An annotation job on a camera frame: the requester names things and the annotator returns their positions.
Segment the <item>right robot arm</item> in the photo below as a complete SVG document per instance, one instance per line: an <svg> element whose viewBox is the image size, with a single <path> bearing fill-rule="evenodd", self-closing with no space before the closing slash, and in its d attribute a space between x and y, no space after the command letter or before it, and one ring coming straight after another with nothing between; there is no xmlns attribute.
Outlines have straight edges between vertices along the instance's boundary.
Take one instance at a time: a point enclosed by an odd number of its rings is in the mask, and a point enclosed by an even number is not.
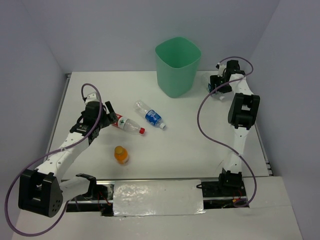
<svg viewBox="0 0 320 240"><path fill-rule="evenodd" d="M226 64L218 63L218 74L211 75L206 84L209 92L220 87L214 94L223 100L233 96L227 121L233 127L233 145L226 163L218 177L217 190L223 196L241 189L242 155L247 136L255 124L260 105L260 96L254 94L246 81L246 73L241 70L238 60L231 59Z"/></svg>

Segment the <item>metal base rail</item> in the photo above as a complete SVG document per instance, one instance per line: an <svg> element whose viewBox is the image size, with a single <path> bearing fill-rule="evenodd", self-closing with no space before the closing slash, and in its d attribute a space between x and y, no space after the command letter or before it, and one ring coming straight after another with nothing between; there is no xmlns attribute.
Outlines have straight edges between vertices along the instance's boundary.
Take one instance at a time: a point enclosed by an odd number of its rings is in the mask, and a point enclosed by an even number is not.
<svg viewBox="0 0 320 240"><path fill-rule="evenodd" d="M243 184L236 189L222 188L216 178L100 180L97 186L93 198L79 195L66 211L104 217L188 216L247 201Z"/></svg>

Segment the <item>clear bottle green-blue label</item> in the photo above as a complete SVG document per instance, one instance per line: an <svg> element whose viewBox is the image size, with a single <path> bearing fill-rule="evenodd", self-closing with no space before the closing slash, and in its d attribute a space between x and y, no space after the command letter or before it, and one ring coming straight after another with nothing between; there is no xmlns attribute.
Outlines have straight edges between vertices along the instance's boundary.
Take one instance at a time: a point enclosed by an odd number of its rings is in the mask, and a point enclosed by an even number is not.
<svg viewBox="0 0 320 240"><path fill-rule="evenodd" d="M212 86L211 86L211 79L210 79L210 77L211 77L211 74L208 73L208 72L205 72L205 73L201 76L202 85L205 87L205 89L206 89L206 91L207 91L208 93L210 93L210 92L215 88L215 87L212 88ZM222 93L218 92L218 91L216 91L215 93L213 93L213 94L211 95L211 97L212 97L212 98L215 98L215 99L217 99L217 100L220 100L221 102L222 102L223 100L225 100L225 96L224 96Z"/></svg>

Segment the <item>clear bottle blue label white cap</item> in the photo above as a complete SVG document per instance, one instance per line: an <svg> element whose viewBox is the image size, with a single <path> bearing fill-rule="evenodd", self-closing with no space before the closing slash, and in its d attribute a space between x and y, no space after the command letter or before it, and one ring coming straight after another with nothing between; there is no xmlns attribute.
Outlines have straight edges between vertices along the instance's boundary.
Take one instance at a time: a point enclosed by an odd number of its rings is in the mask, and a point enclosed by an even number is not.
<svg viewBox="0 0 320 240"><path fill-rule="evenodd" d="M143 101L137 100L134 103L134 110L153 127L161 130L165 129L166 124L164 123L162 117Z"/></svg>

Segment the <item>clear bottle red label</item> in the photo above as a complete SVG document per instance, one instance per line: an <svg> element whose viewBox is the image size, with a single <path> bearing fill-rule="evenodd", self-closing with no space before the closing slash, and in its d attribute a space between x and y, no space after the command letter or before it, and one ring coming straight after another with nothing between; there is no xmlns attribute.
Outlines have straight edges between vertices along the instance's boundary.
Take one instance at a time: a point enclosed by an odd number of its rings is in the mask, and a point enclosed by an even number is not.
<svg viewBox="0 0 320 240"><path fill-rule="evenodd" d="M117 121L112 125L130 134L143 135L145 129L130 118L116 114Z"/></svg>

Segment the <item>green plastic bin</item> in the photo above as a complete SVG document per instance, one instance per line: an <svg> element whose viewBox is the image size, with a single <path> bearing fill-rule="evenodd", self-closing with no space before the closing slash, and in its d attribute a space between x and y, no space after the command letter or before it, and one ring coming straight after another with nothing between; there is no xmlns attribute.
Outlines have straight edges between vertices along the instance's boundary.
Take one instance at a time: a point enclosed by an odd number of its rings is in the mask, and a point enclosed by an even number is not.
<svg viewBox="0 0 320 240"><path fill-rule="evenodd" d="M184 37L174 37L155 48L156 76L160 89L170 98L187 93L202 57L201 50Z"/></svg>

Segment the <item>orange juice bottle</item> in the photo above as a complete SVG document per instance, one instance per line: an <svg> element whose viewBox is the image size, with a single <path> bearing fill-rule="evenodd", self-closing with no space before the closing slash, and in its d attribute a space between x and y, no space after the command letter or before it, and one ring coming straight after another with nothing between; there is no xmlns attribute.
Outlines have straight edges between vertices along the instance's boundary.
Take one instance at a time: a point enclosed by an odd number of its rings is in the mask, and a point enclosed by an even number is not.
<svg viewBox="0 0 320 240"><path fill-rule="evenodd" d="M120 165L125 165L129 161L129 154L122 146L115 147L114 157Z"/></svg>

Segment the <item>silver tape panel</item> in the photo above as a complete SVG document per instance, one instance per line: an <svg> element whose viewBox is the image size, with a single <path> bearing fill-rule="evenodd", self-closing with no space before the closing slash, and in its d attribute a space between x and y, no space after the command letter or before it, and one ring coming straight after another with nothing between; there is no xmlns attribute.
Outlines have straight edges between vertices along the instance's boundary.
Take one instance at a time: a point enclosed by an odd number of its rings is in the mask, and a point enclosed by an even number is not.
<svg viewBox="0 0 320 240"><path fill-rule="evenodd" d="M185 216L203 214L201 181L117 181L113 190L113 214L119 217Z"/></svg>

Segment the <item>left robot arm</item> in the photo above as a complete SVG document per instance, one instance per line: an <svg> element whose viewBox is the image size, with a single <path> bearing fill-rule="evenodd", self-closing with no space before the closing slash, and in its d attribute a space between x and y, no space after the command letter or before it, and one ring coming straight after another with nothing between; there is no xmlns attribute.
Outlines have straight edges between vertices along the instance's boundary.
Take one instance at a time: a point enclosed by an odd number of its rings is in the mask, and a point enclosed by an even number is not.
<svg viewBox="0 0 320 240"><path fill-rule="evenodd" d="M54 217L62 204L84 196L91 200L98 194L97 179L85 173L63 181L69 167L99 136L101 129L117 121L112 104L107 101L86 103L85 110L70 129L66 140L36 169L26 169L19 178L18 207L49 218Z"/></svg>

